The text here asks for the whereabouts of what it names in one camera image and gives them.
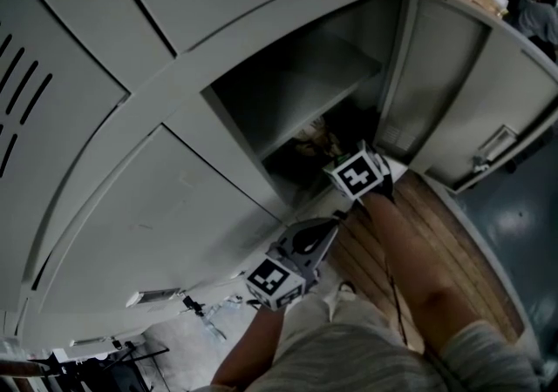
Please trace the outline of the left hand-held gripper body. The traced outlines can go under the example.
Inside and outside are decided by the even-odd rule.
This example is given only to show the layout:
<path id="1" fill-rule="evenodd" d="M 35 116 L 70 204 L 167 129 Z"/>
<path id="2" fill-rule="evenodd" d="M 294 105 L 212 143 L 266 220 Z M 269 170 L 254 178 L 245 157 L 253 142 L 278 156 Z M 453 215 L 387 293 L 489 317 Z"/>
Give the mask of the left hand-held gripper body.
<path id="1" fill-rule="evenodd" d="M 317 270 L 337 237 L 339 220 L 315 218 L 288 226 L 245 273 L 247 290 L 276 311 L 318 283 Z"/>

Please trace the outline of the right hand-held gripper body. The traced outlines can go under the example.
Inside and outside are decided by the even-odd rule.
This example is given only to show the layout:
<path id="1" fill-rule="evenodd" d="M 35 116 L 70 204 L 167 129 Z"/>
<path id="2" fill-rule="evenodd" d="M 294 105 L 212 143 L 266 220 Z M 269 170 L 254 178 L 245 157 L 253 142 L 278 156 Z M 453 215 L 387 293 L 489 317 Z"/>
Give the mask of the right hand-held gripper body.
<path id="1" fill-rule="evenodd" d="M 354 153 L 336 157 L 323 167 L 333 186 L 348 199 L 361 202 L 365 194 L 374 192 L 393 198 L 393 177 L 387 160 L 365 140 L 357 143 Z"/>

